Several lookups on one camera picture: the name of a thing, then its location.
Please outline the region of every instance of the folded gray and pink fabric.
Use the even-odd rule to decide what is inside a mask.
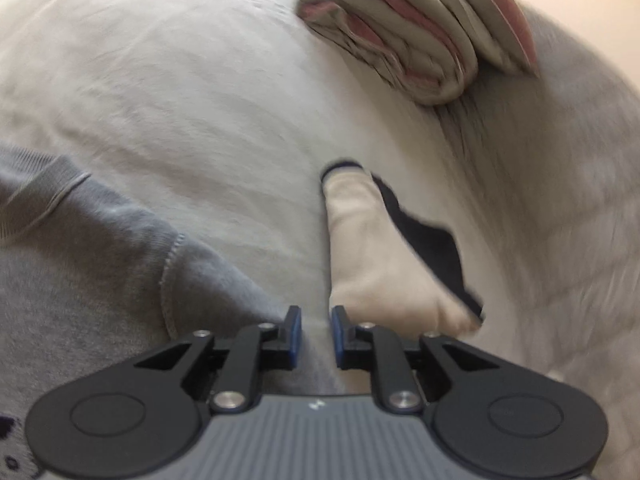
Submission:
[[[507,74],[538,70],[514,0],[298,0],[296,12],[421,104],[459,97],[478,57]]]

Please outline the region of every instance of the gray sweatshirt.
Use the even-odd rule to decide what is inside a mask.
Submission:
[[[36,473],[21,421],[47,390],[197,328],[232,336],[285,312],[67,157],[0,146],[0,480]],[[319,362],[272,389],[330,381]]]

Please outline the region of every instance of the black fabric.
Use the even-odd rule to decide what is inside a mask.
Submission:
[[[324,182],[332,171],[339,168],[364,170],[355,160],[338,160],[328,165],[322,172],[322,181]],[[391,188],[377,175],[372,175],[372,178],[380,190],[386,211],[400,234],[443,285],[460,298],[460,301],[482,321],[484,319],[482,305],[465,288],[458,247],[451,233],[446,229],[424,224],[406,213]]]

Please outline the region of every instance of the fabric fold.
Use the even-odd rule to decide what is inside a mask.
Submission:
[[[296,12],[421,104],[459,97],[477,75],[478,55],[505,73],[537,72],[514,0],[298,0]]]

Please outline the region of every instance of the beige and black garment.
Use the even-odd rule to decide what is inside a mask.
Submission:
[[[331,251],[330,309],[399,335],[477,330],[482,306],[466,290],[453,236],[407,214],[393,191],[343,160],[322,174]]]

